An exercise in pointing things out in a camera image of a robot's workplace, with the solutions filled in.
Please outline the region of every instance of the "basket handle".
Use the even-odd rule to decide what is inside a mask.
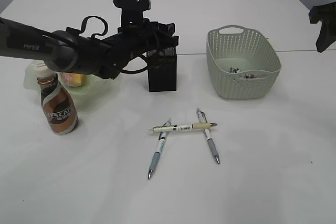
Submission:
[[[215,32],[219,33],[220,35],[223,35],[223,34],[221,34],[219,31],[224,30],[224,29],[226,29],[226,28],[238,28],[238,29],[243,30],[242,33],[245,33],[245,32],[247,32],[247,30],[248,30],[246,27],[243,27],[243,26],[238,26],[238,25],[228,25],[228,26],[220,27],[220,28],[218,28],[218,29],[211,30],[211,32],[212,32],[212,31],[215,31]]]

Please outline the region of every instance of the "robotic arm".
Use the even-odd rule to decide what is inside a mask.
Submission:
[[[316,48],[318,52],[323,52],[336,41],[336,2],[313,6],[309,12],[309,20],[311,24],[322,22]]]
[[[0,55],[43,60],[57,72],[94,74],[103,79],[115,79],[119,73],[140,73],[151,66],[143,55],[155,52],[152,57],[162,57],[165,49],[175,48],[179,37],[173,36],[174,24],[160,24],[143,18],[143,12],[151,8],[150,0],[113,0],[122,9],[121,26],[118,33],[100,40],[108,31],[107,22],[101,17],[86,17],[81,29],[67,27],[65,31],[53,33],[0,18]],[[98,18],[105,25],[101,34],[90,38],[81,37],[90,18]],[[140,57],[147,67],[137,71],[123,68],[132,59]]]

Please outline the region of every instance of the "bottle cap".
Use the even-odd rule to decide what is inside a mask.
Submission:
[[[49,69],[42,60],[36,62],[34,66],[34,71],[37,78],[46,78],[55,73],[54,71]]]

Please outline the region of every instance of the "white pen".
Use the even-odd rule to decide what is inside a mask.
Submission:
[[[183,125],[169,125],[169,126],[156,126],[149,131],[152,132],[169,132],[169,131],[192,131],[202,130],[217,126],[217,123],[193,123]]]
[[[200,123],[207,123],[207,119],[205,117],[204,112],[202,112],[199,108],[197,108],[197,117]],[[205,135],[205,139],[208,142],[208,146],[210,148],[211,154],[214,157],[215,161],[217,162],[217,164],[220,164],[220,160],[219,160],[219,154],[217,152],[215,143],[212,139],[212,137],[210,136],[210,131],[209,129],[204,129],[203,130],[204,135]]]
[[[169,119],[163,126],[167,126],[167,125],[171,125],[171,124],[172,124],[172,120]],[[153,173],[155,173],[156,166],[158,165],[158,162],[159,162],[164,144],[166,142],[167,135],[168,135],[168,132],[161,132],[160,133],[159,141],[158,141],[158,144],[156,146],[156,150],[154,152],[151,165],[149,166],[148,179],[150,179],[151,176],[153,175]]]

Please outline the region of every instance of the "black pen holder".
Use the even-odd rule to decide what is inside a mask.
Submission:
[[[149,92],[176,91],[177,89],[177,54],[171,47],[162,51],[148,51]]]

